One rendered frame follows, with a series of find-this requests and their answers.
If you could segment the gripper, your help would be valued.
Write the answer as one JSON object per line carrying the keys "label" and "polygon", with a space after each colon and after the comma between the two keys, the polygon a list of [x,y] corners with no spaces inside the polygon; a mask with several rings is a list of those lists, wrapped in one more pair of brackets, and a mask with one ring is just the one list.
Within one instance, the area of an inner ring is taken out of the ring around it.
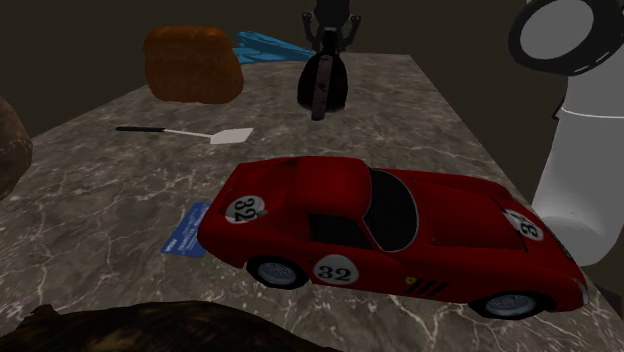
{"label": "gripper", "polygon": [[[347,48],[353,44],[357,35],[361,19],[360,15],[350,16],[350,0],[316,0],[313,12],[320,29],[334,28],[339,29],[339,51],[345,52]],[[303,12],[301,19],[306,39],[311,43],[312,50],[319,52],[321,49],[322,33],[316,35],[312,33],[311,20],[313,14]],[[347,36],[343,35],[342,27],[350,16],[351,28]]]}

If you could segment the black rounded jug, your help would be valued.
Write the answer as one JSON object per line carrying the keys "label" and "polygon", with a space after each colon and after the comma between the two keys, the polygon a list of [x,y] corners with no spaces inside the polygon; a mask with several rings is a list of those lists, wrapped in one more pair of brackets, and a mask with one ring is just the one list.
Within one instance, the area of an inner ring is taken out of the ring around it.
{"label": "black rounded jug", "polygon": [[[318,53],[307,61],[298,81],[297,103],[307,110],[313,108],[319,62],[322,56],[324,53]],[[345,108],[348,95],[348,75],[344,62],[338,54],[329,54],[329,57],[332,58],[332,68],[325,111],[333,113]]]}

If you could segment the blue stacked flat object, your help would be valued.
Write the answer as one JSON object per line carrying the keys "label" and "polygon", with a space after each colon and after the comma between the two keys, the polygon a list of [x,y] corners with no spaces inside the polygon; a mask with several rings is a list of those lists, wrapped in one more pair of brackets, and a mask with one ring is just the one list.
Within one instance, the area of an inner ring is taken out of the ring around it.
{"label": "blue stacked flat object", "polygon": [[233,51],[241,65],[280,61],[307,62],[316,54],[313,50],[253,31],[238,32],[235,38],[238,46]]}

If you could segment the brown bread loaf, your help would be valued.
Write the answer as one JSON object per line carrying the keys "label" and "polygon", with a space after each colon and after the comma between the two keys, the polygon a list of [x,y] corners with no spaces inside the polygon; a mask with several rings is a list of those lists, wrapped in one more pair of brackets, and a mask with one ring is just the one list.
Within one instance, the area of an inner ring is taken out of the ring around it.
{"label": "brown bread loaf", "polygon": [[243,91],[241,64],[218,28],[167,26],[144,40],[145,76],[163,101],[226,104]]}

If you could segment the red toy racing car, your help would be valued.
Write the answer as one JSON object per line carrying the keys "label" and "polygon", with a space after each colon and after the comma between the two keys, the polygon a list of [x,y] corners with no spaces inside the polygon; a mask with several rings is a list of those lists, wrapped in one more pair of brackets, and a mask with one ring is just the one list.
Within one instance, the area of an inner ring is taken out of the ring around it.
{"label": "red toy racing car", "polygon": [[504,186],[350,157],[238,165],[197,239],[271,288],[314,283],[459,303],[502,320],[589,301],[570,253]]}

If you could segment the blue card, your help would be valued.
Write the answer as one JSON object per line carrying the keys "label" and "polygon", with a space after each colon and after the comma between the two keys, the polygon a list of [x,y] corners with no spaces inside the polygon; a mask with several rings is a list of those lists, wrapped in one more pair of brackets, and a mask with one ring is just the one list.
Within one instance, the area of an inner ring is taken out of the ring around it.
{"label": "blue card", "polygon": [[207,203],[195,203],[167,239],[161,248],[161,253],[202,258],[205,249],[198,243],[197,233],[209,207]]}

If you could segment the brown rough rounded object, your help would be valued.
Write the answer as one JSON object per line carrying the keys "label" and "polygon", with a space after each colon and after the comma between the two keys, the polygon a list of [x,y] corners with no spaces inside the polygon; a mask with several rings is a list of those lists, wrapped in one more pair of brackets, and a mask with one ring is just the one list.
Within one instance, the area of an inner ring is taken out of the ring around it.
{"label": "brown rough rounded object", "polygon": [[0,201],[32,163],[33,143],[15,109],[0,96]]}

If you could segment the dark brown mottled object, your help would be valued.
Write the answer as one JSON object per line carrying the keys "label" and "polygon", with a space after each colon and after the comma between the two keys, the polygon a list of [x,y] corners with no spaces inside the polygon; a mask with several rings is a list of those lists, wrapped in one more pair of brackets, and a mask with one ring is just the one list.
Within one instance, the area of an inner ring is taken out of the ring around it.
{"label": "dark brown mottled object", "polygon": [[40,305],[0,336],[0,352],[341,352],[256,315],[206,301],[60,314]]}

